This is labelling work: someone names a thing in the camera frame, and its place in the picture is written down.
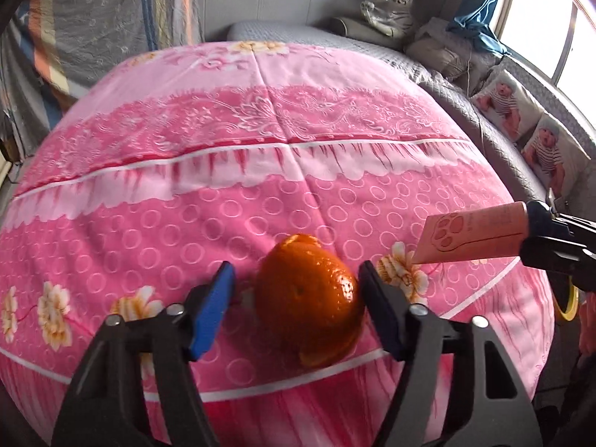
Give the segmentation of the baby print pillow near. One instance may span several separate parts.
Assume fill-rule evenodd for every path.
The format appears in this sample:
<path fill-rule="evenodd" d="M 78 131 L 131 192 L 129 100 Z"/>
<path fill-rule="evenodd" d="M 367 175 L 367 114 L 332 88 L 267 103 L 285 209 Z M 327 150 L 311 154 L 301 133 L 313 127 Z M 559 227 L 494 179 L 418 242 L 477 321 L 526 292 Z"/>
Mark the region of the baby print pillow near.
<path fill-rule="evenodd" d="M 545 189 L 552 191 L 556 199 L 570 195 L 590 162 L 577 139 L 549 113 L 540 117 L 521 153 Z"/>

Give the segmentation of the blue curtain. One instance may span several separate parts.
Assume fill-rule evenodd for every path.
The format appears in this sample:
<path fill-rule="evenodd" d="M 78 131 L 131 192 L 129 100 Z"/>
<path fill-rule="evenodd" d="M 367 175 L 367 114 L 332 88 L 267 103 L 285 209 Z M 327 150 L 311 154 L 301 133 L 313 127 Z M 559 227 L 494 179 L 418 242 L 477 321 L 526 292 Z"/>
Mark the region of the blue curtain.
<path fill-rule="evenodd" d="M 446 30 L 468 41 L 474 51 L 502 57 L 505 47 L 490 28 L 498 0 L 463 0 Z"/>

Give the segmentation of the baby print pillow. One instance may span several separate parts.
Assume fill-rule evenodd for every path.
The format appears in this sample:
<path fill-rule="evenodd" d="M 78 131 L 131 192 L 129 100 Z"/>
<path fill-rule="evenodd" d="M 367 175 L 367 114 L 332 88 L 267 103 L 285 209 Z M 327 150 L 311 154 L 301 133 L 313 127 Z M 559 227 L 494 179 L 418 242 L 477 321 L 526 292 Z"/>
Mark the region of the baby print pillow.
<path fill-rule="evenodd" d="M 521 153 L 545 189 L 552 191 L 556 199 L 570 195 L 590 162 L 577 139 L 549 113 L 540 117 Z"/>
<path fill-rule="evenodd" d="M 471 101 L 513 142 L 534 129 L 543 114 L 542 105 L 506 70 L 492 71 Z"/>

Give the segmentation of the plush tiger in plastic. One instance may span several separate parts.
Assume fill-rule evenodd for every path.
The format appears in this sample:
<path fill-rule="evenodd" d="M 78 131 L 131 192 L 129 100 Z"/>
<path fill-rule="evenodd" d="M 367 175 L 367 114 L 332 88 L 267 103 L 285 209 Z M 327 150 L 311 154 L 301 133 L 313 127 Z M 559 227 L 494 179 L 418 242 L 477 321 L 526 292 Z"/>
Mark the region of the plush tiger in plastic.
<path fill-rule="evenodd" d="M 385 37 L 402 41 L 415 30 L 413 0 L 363 0 L 361 13 L 366 22 Z"/>

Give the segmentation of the pink paw print box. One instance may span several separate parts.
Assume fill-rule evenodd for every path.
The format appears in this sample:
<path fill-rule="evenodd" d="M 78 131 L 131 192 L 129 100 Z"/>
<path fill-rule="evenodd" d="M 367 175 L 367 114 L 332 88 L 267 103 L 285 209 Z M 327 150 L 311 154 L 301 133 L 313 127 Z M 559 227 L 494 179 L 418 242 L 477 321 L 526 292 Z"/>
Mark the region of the pink paw print box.
<path fill-rule="evenodd" d="M 412 261 L 415 264 L 517 256 L 529 235 L 526 205 L 505 205 L 430 215 Z"/>

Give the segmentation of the grey quilted sofa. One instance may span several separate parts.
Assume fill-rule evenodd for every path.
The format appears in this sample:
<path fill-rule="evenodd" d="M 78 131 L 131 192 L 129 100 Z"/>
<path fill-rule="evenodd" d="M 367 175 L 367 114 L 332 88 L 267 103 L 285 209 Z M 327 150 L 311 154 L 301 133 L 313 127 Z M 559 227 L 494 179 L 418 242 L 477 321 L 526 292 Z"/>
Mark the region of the grey quilted sofa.
<path fill-rule="evenodd" d="M 589 158 L 571 186 L 569 195 L 558 201 L 559 209 L 586 219 L 595 217 L 595 134 L 570 106 L 555 98 L 553 92 L 529 74 L 512 58 L 478 54 L 459 37 L 444 31 L 446 22 L 433 18 L 413 37 L 400 44 L 380 34 L 363 21 L 332 17 L 319 26 L 275 21 L 247 20 L 234 23 L 228 30 L 230 41 L 282 41 L 315 44 L 359 51 L 385 61 L 401 70 L 426 91 L 462 131 L 478 146 L 515 199 L 542 198 L 543 180 L 525 162 L 522 148 L 532 133 L 526 131 L 512 141 L 481 111 L 472 98 L 499 71 L 507 71 L 533 97 L 546 115 L 556 118 L 572 135 Z"/>

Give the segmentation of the window with frame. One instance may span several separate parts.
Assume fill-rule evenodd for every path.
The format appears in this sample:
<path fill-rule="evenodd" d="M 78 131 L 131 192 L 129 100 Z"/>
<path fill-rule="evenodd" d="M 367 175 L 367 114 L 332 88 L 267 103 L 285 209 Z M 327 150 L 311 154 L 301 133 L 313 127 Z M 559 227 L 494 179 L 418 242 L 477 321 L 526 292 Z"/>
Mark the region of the window with frame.
<path fill-rule="evenodd" d="M 497 0 L 490 27 L 595 123 L 595 27 L 578 0 Z"/>

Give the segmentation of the yellow rimmed trash bin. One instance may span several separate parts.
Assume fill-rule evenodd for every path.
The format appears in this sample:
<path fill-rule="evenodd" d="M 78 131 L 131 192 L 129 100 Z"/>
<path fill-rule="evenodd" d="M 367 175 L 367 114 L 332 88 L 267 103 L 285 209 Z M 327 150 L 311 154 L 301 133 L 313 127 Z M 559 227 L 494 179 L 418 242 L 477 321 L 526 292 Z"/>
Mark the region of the yellow rimmed trash bin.
<path fill-rule="evenodd" d="M 579 309 L 580 293 L 568 276 L 554 275 L 550 280 L 558 324 L 572 322 Z"/>

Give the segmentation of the baby print pillow far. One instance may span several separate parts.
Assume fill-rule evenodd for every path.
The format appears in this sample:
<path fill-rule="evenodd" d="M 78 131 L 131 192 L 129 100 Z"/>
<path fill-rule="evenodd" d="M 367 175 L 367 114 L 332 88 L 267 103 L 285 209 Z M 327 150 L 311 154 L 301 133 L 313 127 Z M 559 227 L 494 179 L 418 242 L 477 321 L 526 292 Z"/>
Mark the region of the baby print pillow far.
<path fill-rule="evenodd" d="M 471 101 L 513 142 L 534 129 L 543 114 L 542 105 L 506 70 L 492 71 Z"/>

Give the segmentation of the orange fruit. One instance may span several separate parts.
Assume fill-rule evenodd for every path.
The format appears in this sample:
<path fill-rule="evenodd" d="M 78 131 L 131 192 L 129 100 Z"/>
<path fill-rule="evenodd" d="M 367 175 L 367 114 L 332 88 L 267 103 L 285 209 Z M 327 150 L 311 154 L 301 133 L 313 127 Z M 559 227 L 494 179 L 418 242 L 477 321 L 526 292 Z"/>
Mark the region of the orange fruit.
<path fill-rule="evenodd" d="M 307 234 L 285 238 L 266 255 L 254 283 L 254 307 L 261 324 L 305 369 L 347 356 L 365 317 L 355 275 Z"/>

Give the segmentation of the grey cushion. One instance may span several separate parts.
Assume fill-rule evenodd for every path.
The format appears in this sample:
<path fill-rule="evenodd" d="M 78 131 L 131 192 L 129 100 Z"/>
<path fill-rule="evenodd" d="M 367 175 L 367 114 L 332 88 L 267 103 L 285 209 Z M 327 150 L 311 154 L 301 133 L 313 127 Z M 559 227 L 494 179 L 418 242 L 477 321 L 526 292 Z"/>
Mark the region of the grey cushion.
<path fill-rule="evenodd" d="M 382 34 L 369 23 L 362 20 L 352 19 L 345 16 L 332 17 L 326 23 L 326 28 L 340 37 L 353 39 L 354 41 L 377 44 L 380 47 L 389 47 L 401 51 L 409 39 L 407 34 L 386 35 Z"/>

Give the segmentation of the pink floral tablecloth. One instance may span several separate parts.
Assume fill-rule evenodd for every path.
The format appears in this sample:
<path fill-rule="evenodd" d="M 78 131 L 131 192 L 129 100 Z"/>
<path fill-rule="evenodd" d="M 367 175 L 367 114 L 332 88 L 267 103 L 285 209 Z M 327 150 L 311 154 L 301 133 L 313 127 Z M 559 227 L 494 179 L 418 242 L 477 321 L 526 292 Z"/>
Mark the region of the pink floral tablecloth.
<path fill-rule="evenodd" d="M 368 446 L 401 373 L 373 331 L 309 372 L 254 316 L 261 261 L 304 233 L 351 269 L 387 262 L 437 315 L 485 316 L 533 393 L 554 334 L 545 274 L 518 259 L 411 262 L 426 217 L 510 199 L 444 109 L 384 61 L 256 41 L 131 58 L 54 128 L 8 206 L 2 383 L 51 438 L 108 314 L 152 317 L 229 261 L 233 306 L 192 366 L 221 443 Z"/>

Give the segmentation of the striped grey sheet on wardrobe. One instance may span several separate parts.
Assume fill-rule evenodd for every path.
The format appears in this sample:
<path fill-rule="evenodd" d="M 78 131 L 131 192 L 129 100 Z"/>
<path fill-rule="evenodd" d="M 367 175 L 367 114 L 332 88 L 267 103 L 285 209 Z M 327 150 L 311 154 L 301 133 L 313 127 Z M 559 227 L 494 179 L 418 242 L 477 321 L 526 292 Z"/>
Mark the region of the striped grey sheet on wardrobe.
<path fill-rule="evenodd" d="M 201 0 L 22 0 L 1 34 L 1 136 L 33 155 L 113 68 L 203 39 Z"/>

